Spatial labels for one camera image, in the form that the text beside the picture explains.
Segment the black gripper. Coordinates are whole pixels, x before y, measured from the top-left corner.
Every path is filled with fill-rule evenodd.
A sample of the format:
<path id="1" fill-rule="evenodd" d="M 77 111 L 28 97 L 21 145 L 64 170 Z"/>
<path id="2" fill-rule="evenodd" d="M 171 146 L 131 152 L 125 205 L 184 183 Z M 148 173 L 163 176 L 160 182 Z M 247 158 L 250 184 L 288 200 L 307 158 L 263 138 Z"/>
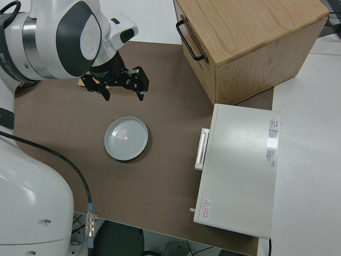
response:
<path id="1" fill-rule="evenodd" d="M 125 88 L 134 91 L 140 101 L 143 101 L 144 94 L 149 89 L 149 79 L 143 68 L 137 66 L 132 70 L 128 70 L 119 52 L 116 52 L 104 64 L 93 66 L 90 69 L 90 75 L 83 75 L 80 80 L 89 92 L 101 94 L 105 101 L 109 101 L 110 93 L 106 86 L 101 83 L 125 83 Z"/>

